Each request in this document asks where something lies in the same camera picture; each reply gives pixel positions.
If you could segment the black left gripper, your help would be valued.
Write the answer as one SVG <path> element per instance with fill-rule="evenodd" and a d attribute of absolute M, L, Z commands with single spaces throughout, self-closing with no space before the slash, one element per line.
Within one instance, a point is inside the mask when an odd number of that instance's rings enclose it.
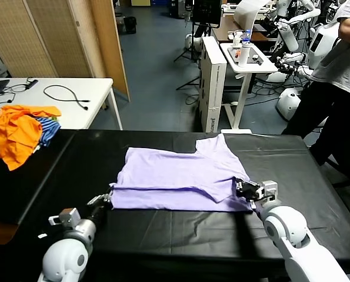
<path fill-rule="evenodd" d="M 103 225 L 108 206 L 113 206 L 112 195 L 113 192 L 97 195 L 87 202 L 87 219 L 92 221 L 96 227 L 101 227 Z"/>

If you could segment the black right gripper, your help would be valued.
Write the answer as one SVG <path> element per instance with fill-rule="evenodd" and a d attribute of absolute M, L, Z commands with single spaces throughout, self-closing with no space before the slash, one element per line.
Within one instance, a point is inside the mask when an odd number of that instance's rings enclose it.
<path fill-rule="evenodd" d="M 258 209 L 256 201 L 264 198 L 263 187 L 259 183 L 235 178 L 235 188 L 238 191 L 238 197 L 244 197 L 252 210 Z"/>

